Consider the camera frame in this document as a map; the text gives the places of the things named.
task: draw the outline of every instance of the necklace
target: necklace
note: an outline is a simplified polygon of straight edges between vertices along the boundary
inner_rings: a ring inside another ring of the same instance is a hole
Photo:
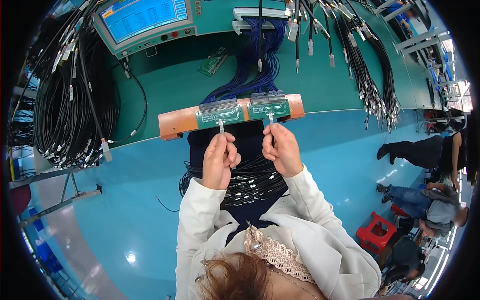
[[[309,293],[312,297],[315,298],[315,300],[319,300],[315,295],[313,295],[312,293],[310,293],[309,291],[307,291],[306,289],[304,289],[301,285],[299,285],[298,283],[296,283],[295,281],[291,280],[290,278],[288,278],[287,276],[283,275],[282,273],[280,272],[277,272],[275,270],[272,270],[272,272],[275,272],[283,277],[285,277],[286,279],[290,280],[291,282],[293,282],[297,287],[303,289],[304,291],[306,291],[307,293]]]

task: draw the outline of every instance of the workbench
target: workbench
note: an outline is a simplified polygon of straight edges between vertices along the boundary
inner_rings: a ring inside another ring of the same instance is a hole
[[[359,15],[372,27],[383,42],[390,58],[395,80],[395,92],[403,109],[432,109],[430,94],[426,85],[424,67],[418,65],[409,56],[402,57],[395,51],[393,42],[399,40],[380,17],[367,11],[358,3],[352,3]],[[316,13],[323,20],[323,12]],[[314,35],[313,56],[308,56],[308,22],[301,24],[300,67],[295,69],[295,43],[285,38],[277,56],[280,60],[280,73],[275,84],[285,94],[300,94],[305,113],[319,113],[339,110],[363,109],[363,101],[355,80],[349,78],[343,49],[334,31],[330,19],[330,31],[335,67],[329,65],[328,41],[319,34]],[[129,56],[130,72],[142,84],[148,101],[145,121],[136,135],[123,143],[111,144],[118,147],[159,136],[158,115],[161,113],[198,105],[217,87],[229,82],[235,74],[235,49],[241,48],[245,36],[235,32],[222,32],[199,36],[188,36],[156,46],[157,54],[151,57],[152,49],[140,51]],[[383,74],[380,62],[367,41],[355,38],[369,72],[380,91],[383,88]],[[208,77],[197,71],[203,60],[220,47],[231,51],[218,71]],[[106,59],[112,60],[112,74],[118,86],[121,109],[114,140],[128,136],[140,121],[144,100],[140,88],[133,79],[127,79],[120,67],[115,67],[115,57],[106,53]]]

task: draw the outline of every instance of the blue screen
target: blue screen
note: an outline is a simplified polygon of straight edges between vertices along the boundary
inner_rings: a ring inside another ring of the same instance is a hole
[[[115,43],[147,30],[186,20],[185,0],[123,0],[100,13]]]

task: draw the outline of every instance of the circuit board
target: circuit board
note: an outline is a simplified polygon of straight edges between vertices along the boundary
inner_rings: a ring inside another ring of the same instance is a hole
[[[290,105],[285,95],[262,95],[250,98],[248,114],[250,120],[267,119],[272,112],[275,118],[290,115]]]
[[[225,125],[245,121],[241,104],[236,99],[227,99],[199,105],[198,129],[218,127],[218,120]]]
[[[208,77],[212,76],[227,57],[227,50],[224,47],[220,47],[214,55],[209,56],[202,62],[200,67],[198,67],[198,72]]]

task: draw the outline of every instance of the woman's left hand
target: woman's left hand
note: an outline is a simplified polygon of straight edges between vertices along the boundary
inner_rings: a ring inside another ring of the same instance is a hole
[[[240,163],[240,154],[230,133],[216,134],[204,155],[202,185],[212,190],[226,190],[230,183],[230,171]]]

